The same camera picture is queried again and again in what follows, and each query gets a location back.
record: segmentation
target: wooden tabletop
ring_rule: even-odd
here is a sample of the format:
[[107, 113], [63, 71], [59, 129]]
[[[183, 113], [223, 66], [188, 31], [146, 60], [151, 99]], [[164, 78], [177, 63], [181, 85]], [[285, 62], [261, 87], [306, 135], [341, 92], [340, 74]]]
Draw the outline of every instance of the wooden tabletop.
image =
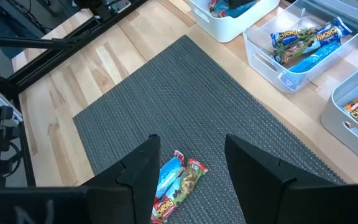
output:
[[[254, 27], [287, 6], [281, 2]], [[44, 38], [64, 37], [91, 16], [82, 10]], [[148, 0], [20, 94], [38, 186], [80, 185], [94, 176], [73, 117], [183, 35], [217, 61], [344, 180], [358, 182], [358, 156], [319, 121], [332, 90], [358, 69], [358, 47], [298, 93], [282, 94], [248, 66], [241, 35], [221, 44], [195, 24], [185, 0]], [[12, 60], [14, 69], [41, 52], [26, 49]]]

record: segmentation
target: gray mat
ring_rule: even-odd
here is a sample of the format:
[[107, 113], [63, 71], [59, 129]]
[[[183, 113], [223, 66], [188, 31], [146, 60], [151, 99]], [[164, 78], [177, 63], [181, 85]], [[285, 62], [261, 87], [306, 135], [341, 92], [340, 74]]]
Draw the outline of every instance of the gray mat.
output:
[[151, 133], [161, 137], [162, 164], [176, 149], [206, 164], [210, 172], [200, 178], [169, 223], [244, 223], [224, 157], [227, 133], [344, 183], [187, 36], [89, 105], [74, 121], [95, 174]]

